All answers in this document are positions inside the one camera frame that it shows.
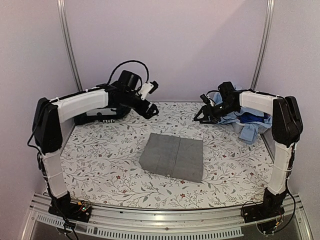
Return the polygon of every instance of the black mount plate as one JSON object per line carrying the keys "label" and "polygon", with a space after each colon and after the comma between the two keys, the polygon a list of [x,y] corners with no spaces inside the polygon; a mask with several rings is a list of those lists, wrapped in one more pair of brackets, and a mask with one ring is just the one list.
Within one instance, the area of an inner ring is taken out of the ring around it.
{"label": "black mount plate", "polygon": [[274,209],[272,212],[269,212],[267,215],[261,214],[262,206],[261,205],[251,205],[245,206],[242,209],[242,216],[245,223],[251,223],[255,221],[260,221],[263,219],[273,218],[279,216],[280,214],[285,213],[285,209],[282,206],[279,206],[277,209]]}
{"label": "black mount plate", "polygon": [[[79,209],[79,205],[77,203],[70,203],[70,207],[69,209]],[[74,214],[70,214],[68,216],[66,216],[69,220],[76,220],[79,222],[84,222],[84,223],[88,223],[90,216],[91,216],[91,210],[92,208],[90,207],[89,209],[87,209],[85,212],[83,211],[78,211],[75,212]],[[50,206],[49,207],[49,211],[50,214],[52,215],[56,215],[58,217],[62,217],[62,215],[60,214],[60,212],[57,210],[56,207],[54,206]]]}

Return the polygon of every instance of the black cable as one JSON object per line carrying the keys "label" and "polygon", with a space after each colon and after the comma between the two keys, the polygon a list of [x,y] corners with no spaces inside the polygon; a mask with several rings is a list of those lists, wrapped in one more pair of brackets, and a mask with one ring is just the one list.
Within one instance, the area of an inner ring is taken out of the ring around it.
{"label": "black cable", "polygon": [[218,90],[211,90],[211,91],[208,91],[207,93],[206,93],[206,95],[208,95],[208,94],[210,94],[210,93],[220,93]]}
{"label": "black cable", "polygon": [[34,126],[34,129],[33,129],[33,131],[32,131],[31,136],[29,137],[28,141],[26,142],[26,145],[27,145],[28,147],[36,149],[36,150],[38,151],[38,153],[40,153],[40,154],[41,154],[41,152],[40,152],[39,148],[37,148],[35,145],[31,145],[30,142],[31,142],[32,138],[34,137],[34,135],[35,135],[35,133],[36,133],[36,130],[37,130],[38,126],[39,126],[39,123],[40,123],[40,121],[41,121],[42,115],[44,114],[46,108],[47,108],[48,105],[50,105],[50,104],[51,104],[51,102],[47,102],[47,103],[43,106],[43,108],[41,109],[40,114],[39,114],[39,117],[38,117],[38,121],[36,122],[36,124],[35,124],[35,126]]}
{"label": "black cable", "polygon": [[62,212],[62,211],[60,210],[60,208],[58,207],[56,198],[52,195],[51,190],[50,190],[50,186],[49,186],[48,182],[47,182],[47,186],[48,186],[48,194],[49,194],[49,196],[51,197],[55,208],[58,210],[59,214],[62,216],[62,219],[64,220],[64,225],[63,225],[63,227],[64,227],[64,233],[65,233],[66,237],[67,237],[68,239],[70,239],[70,240],[73,240],[71,237],[68,236],[68,233],[66,233],[66,231],[67,231],[67,230],[66,230],[66,224],[67,224],[68,226],[70,226],[70,228],[71,228],[71,230],[72,230],[72,232],[73,232],[76,240],[79,240],[78,235],[77,235],[75,229],[72,227],[69,219],[63,214],[63,212]]}
{"label": "black cable", "polygon": [[[37,120],[37,122],[36,122],[36,124],[35,124],[35,126],[34,126],[33,131],[32,131],[32,134],[31,134],[31,136],[29,137],[29,139],[28,139],[28,141],[27,141],[27,143],[26,143],[28,147],[36,149],[36,150],[38,151],[38,154],[41,154],[41,151],[40,151],[39,148],[37,148],[35,145],[31,145],[30,142],[31,142],[32,138],[34,137],[34,135],[35,135],[35,133],[36,133],[36,130],[37,130],[37,128],[38,128],[38,126],[39,126],[39,124],[40,124],[40,121],[41,121],[41,119],[42,119],[42,115],[44,114],[47,106],[50,105],[50,104],[51,104],[51,102],[47,102],[47,103],[43,106],[43,108],[41,109],[41,111],[40,111],[40,113],[39,113],[39,115],[38,115],[38,116],[39,116],[39,117],[38,117],[38,120]],[[67,236],[68,239],[73,240],[73,239],[70,238],[70,237],[68,236],[68,234],[66,233],[66,224],[68,224],[69,226],[72,226],[72,225],[71,225],[70,221],[68,220],[68,218],[67,218],[67,217],[62,213],[62,211],[58,208],[58,205],[57,205],[57,202],[56,202],[56,198],[52,195],[52,193],[51,193],[51,191],[50,191],[50,186],[49,186],[48,181],[46,181],[46,183],[47,183],[47,186],[48,186],[49,196],[50,196],[51,199],[53,200],[53,203],[54,203],[54,205],[55,205],[55,208],[58,210],[58,212],[61,214],[61,216],[62,216],[62,218],[63,218],[63,220],[64,220],[64,233],[65,233],[65,235]],[[75,235],[76,240],[79,240],[78,235],[76,234],[74,228],[71,227],[71,229],[72,229],[73,234]]]}
{"label": "black cable", "polygon": [[107,84],[107,85],[110,84],[113,75],[115,74],[116,70],[117,70],[120,66],[122,66],[122,65],[124,65],[124,64],[128,64],[128,63],[138,63],[138,64],[143,65],[144,68],[145,68],[145,70],[146,70],[146,81],[145,81],[145,83],[147,83],[147,82],[149,81],[149,69],[148,69],[147,65],[144,64],[142,61],[139,61],[139,60],[128,60],[128,61],[124,61],[124,62],[118,64],[118,66],[116,66],[116,67],[113,69],[113,71],[112,71],[112,73],[111,73],[111,75],[110,75],[110,77],[109,77],[109,80],[108,80],[108,82],[107,82],[106,84]]}
{"label": "black cable", "polygon": [[290,197],[293,200],[293,212],[292,212],[292,215],[291,215],[289,221],[282,228],[280,228],[279,230],[276,230],[274,233],[278,233],[278,232],[282,231],[283,229],[285,229],[289,225],[291,220],[294,218],[295,213],[296,213],[296,200],[295,200],[295,197],[291,194],[291,192],[290,192],[290,190],[288,188],[288,178],[285,180],[285,187],[286,187],[286,190],[288,191],[288,194],[290,195]]}
{"label": "black cable", "polygon": [[241,217],[243,217],[243,218],[245,217],[245,216],[244,216],[244,207],[245,207],[245,205],[246,205],[247,203],[254,203],[255,205],[259,206],[256,202],[254,202],[254,201],[252,201],[252,200],[246,201],[246,202],[242,205],[242,207],[241,207],[241,209],[240,209],[240,215],[241,215]]}

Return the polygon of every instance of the blue cloth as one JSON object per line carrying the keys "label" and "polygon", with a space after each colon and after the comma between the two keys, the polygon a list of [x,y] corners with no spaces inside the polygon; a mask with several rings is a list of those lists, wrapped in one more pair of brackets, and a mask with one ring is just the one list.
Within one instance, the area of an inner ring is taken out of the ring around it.
{"label": "blue cloth", "polygon": [[256,116],[251,114],[250,112],[245,112],[241,116],[238,117],[240,120],[240,123],[246,124],[246,123],[251,123],[251,122],[261,122],[264,123],[265,119],[268,118],[268,115],[265,113],[264,116]]}
{"label": "blue cloth", "polygon": [[[235,87],[235,89],[240,90],[242,89],[241,87]],[[222,98],[220,93],[216,93],[213,96],[213,101],[215,102],[215,104],[220,104],[222,103]],[[265,117],[265,113],[262,111],[258,111],[249,107],[241,107],[240,112],[231,112],[229,114],[227,114],[226,116],[221,118],[221,121],[219,122],[219,124],[230,124],[230,123],[234,123],[234,122],[238,122],[240,123],[240,120],[238,119],[239,116],[241,116],[244,113],[250,113],[252,115],[255,115],[257,117],[261,117],[264,118]],[[267,118],[263,119],[263,122],[261,121],[251,121],[251,122],[247,122],[245,123],[239,138],[242,139],[246,144],[253,144],[256,142],[257,137],[258,137],[258,129],[259,126],[263,126],[267,129],[270,129],[272,126],[272,116],[268,115]]]}

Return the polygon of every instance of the floral tablecloth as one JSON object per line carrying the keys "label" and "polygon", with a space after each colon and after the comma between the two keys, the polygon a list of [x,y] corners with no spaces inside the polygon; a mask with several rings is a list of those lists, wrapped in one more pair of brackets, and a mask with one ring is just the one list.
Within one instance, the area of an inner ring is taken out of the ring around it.
{"label": "floral tablecloth", "polygon": [[[261,137],[253,145],[230,125],[193,121],[203,103],[156,103],[149,120],[133,110],[115,123],[76,126],[62,154],[64,180],[74,199],[156,209],[194,209],[261,201],[272,160]],[[203,140],[201,183],[144,171],[139,157],[150,133]]]}

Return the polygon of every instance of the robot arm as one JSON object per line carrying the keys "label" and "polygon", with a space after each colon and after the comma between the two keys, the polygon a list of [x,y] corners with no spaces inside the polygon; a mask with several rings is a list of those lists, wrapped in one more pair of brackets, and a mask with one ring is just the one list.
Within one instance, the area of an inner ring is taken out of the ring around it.
{"label": "robot arm", "polygon": [[126,71],[125,77],[120,76],[119,80],[111,85],[102,84],[68,96],[51,100],[41,98],[38,101],[32,130],[39,150],[39,168],[52,198],[49,213],[83,222],[87,222],[90,218],[88,208],[75,211],[79,206],[71,203],[70,194],[64,182],[60,161],[63,142],[60,123],[87,111],[105,107],[127,107],[146,119],[159,113],[156,105],[145,100],[147,94],[158,88],[158,84],[155,81],[145,83],[140,90],[135,90],[138,79],[136,78],[133,82],[134,76],[134,73],[128,74]]}
{"label": "robot arm", "polygon": [[266,219],[284,213],[282,202],[287,194],[287,179],[291,174],[295,150],[303,124],[296,98],[280,97],[250,90],[235,90],[231,82],[224,82],[218,90],[222,103],[215,105],[206,95],[201,99],[206,104],[194,117],[195,121],[216,124],[221,117],[241,107],[252,108],[272,115],[272,135],[275,140],[275,158],[269,184],[259,207],[245,207],[246,222]]}

